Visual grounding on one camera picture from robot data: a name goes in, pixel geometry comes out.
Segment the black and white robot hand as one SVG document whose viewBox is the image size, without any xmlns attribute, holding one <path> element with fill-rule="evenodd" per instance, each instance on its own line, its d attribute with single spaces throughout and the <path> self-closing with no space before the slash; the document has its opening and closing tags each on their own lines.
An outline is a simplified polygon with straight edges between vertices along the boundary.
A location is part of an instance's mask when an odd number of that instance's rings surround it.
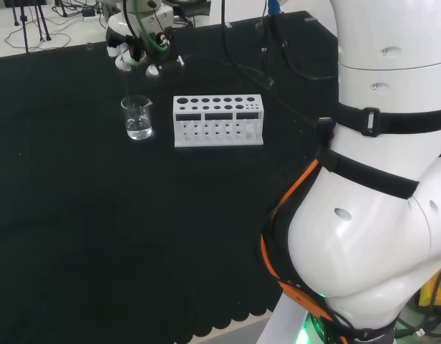
<svg viewBox="0 0 441 344">
<path fill-rule="evenodd" d="M 107 53 L 114 60 L 116 68 L 124 73 L 142 70 L 149 79 L 157 79 L 170 72 L 182 70 L 186 61 L 177 52 L 151 52 L 141 39 L 122 36 L 113 30 L 107 30 Z"/>
</svg>

